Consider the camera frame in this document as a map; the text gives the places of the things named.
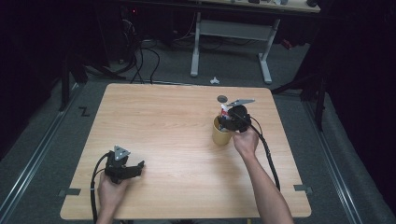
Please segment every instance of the metal rail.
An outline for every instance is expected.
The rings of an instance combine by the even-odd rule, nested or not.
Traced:
[[[303,108],[310,117],[310,122],[312,124],[312,127],[314,128],[317,134],[318,140],[321,144],[326,165],[329,169],[330,177],[332,178],[332,182],[334,183],[335,189],[337,190],[341,204],[344,206],[344,210],[346,211],[346,216],[349,220],[349,223],[353,223],[353,224],[363,223],[361,221],[361,216],[359,215],[358,209],[356,208],[355,203],[353,202],[349,188],[346,182],[344,181],[344,178],[341,175],[340,170],[338,169],[334,157],[332,156],[332,152],[330,151],[330,147],[326,141],[326,137],[324,136],[324,133],[318,129],[318,126],[315,123],[314,108],[312,108],[312,105],[309,104],[309,102],[303,102]]]
[[[62,121],[64,120],[64,116],[66,115],[70,105],[77,98],[79,93],[81,92],[82,87],[78,84],[75,84],[72,88],[71,92],[71,100],[64,111],[59,111],[58,115],[51,123],[49,128],[47,129],[44,137],[41,139],[38,144],[32,158],[28,161],[27,165],[21,172],[18,180],[14,184],[14,187],[9,192],[6,199],[3,201],[0,207],[0,223],[7,223],[9,218],[11,217],[15,207],[18,205],[23,193],[26,191],[33,177],[35,176],[35,172],[38,170],[41,162],[44,160],[44,157],[47,155],[47,152],[50,149],[50,142],[53,136],[58,131]]]

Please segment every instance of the floor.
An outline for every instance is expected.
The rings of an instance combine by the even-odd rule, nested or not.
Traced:
[[[172,48],[156,41],[143,45],[144,63],[134,83],[149,83],[155,70],[154,84],[212,85],[216,77],[219,86],[243,86],[274,89],[292,81],[309,45],[284,49],[273,45],[268,64],[273,83],[262,81],[257,56],[244,52],[236,41],[226,44],[204,42],[198,77],[190,76],[191,41],[178,42]],[[243,48],[256,49],[258,43],[246,43]],[[113,64],[112,69],[123,65]],[[128,83],[136,69],[123,74]],[[0,223],[91,223],[89,220],[62,220],[60,211],[76,169],[79,155],[94,121],[108,83],[118,82],[108,77],[89,75],[85,85],[75,85],[71,104],[64,112],[61,105],[61,85],[52,97],[31,117],[17,143],[0,162],[2,180]],[[295,218],[296,223],[396,223],[384,204],[375,184],[347,139],[329,97],[323,117],[323,132],[313,123],[315,101],[302,102],[298,90],[274,95],[279,116],[290,142],[312,215]],[[81,116],[83,108],[86,114]],[[206,223],[245,223],[244,219],[196,220]],[[169,220],[135,220],[134,223],[166,223]]]

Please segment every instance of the gray carpet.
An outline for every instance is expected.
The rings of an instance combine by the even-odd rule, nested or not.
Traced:
[[[250,47],[255,49],[256,44],[253,43]],[[274,45],[268,58],[274,82],[268,86],[263,83],[255,54],[242,50],[235,51],[235,45],[230,43],[223,44],[219,49],[209,50],[213,46],[216,46],[216,43],[211,42],[203,46],[208,49],[201,51],[200,74],[198,77],[190,77],[192,46],[174,45],[168,48],[161,44],[155,45],[152,49],[159,53],[161,61],[154,74],[154,80],[211,85],[210,79],[216,77],[220,81],[220,86],[274,89],[292,81],[309,48],[304,46],[286,50],[282,46]],[[143,50],[143,53],[144,64],[140,74],[147,83],[157,58],[148,50]],[[124,74],[128,80],[131,80],[134,71],[135,69]],[[67,189],[70,185],[105,87],[111,82],[116,81],[102,76],[90,76],[89,82],[79,88],[80,93],[65,114],[58,132],[49,143],[46,157],[21,196],[8,223],[92,223],[62,220],[59,214],[64,197],[58,194],[61,189]],[[276,106],[301,178],[303,183],[312,189],[312,192],[307,194],[312,215],[307,218],[296,218],[295,222],[350,223],[326,164],[316,128],[311,124],[311,118],[306,113],[306,104],[300,101],[296,93],[298,91],[287,91],[275,96]],[[0,162],[1,202],[6,199],[45,131],[58,115],[60,99],[60,85],[57,85],[52,97],[35,113],[14,148]],[[88,117],[81,116],[82,106],[87,107]],[[396,223],[394,215],[384,204],[375,184],[348,141],[329,98],[326,98],[323,128],[326,141],[358,208],[361,223]],[[246,223],[244,219],[197,220],[197,222]],[[169,223],[169,221],[135,220],[134,223]]]

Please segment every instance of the cup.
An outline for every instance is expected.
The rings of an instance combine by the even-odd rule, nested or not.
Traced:
[[[219,146],[227,145],[230,142],[231,133],[228,131],[222,132],[219,130],[219,121],[218,117],[215,117],[213,120],[213,133],[212,133],[213,142]]]

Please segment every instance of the metal bracket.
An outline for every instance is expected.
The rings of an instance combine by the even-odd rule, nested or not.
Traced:
[[[129,154],[131,154],[131,152],[128,151],[127,149],[119,146],[114,146],[114,156],[116,161],[122,160],[124,157],[127,157]]]
[[[312,194],[313,191],[311,187],[307,187],[306,185],[294,185],[295,191],[305,191],[306,194]]]
[[[65,197],[66,195],[76,195],[78,196],[81,189],[61,189],[59,190],[58,196]]]
[[[254,99],[237,99],[236,101],[227,104],[227,106],[236,106],[236,105],[245,105],[249,103],[253,103]]]

